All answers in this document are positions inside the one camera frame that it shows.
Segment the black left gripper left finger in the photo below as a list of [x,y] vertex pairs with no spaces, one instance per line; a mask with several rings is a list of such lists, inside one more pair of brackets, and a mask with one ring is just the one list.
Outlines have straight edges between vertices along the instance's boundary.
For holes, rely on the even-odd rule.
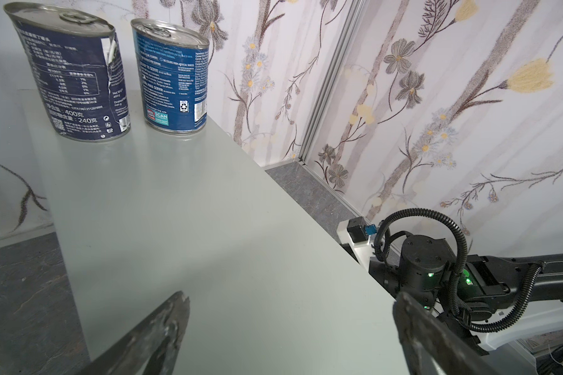
[[172,374],[190,317],[190,299],[175,292],[81,374]]

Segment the light blue label can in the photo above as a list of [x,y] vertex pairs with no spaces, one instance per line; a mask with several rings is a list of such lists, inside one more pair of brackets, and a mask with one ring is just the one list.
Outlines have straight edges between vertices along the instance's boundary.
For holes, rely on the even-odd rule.
[[186,135],[206,125],[210,42],[160,20],[131,21],[145,122]]

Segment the dark navy label can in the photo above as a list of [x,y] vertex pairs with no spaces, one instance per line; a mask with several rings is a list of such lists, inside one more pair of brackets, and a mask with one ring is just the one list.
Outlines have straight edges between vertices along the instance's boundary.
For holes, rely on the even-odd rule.
[[76,9],[31,2],[8,3],[4,11],[57,134],[104,142],[130,131],[124,67],[111,24]]

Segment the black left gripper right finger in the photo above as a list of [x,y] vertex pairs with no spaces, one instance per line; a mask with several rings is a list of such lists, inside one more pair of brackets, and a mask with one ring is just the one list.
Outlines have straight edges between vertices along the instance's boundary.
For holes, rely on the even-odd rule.
[[410,374],[497,373],[407,293],[397,295],[393,318]]

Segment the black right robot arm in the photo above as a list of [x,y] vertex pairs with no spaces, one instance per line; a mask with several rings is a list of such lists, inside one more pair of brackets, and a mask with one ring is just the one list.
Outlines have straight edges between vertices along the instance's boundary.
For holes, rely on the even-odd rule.
[[[456,242],[409,231],[398,220],[422,217],[444,225]],[[472,255],[464,231],[431,209],[392,213],[369,226],[374,258],[369,273],[396,298],[411,296],[478,353],[515,340],[563,330],[563,254],[504,258]]]

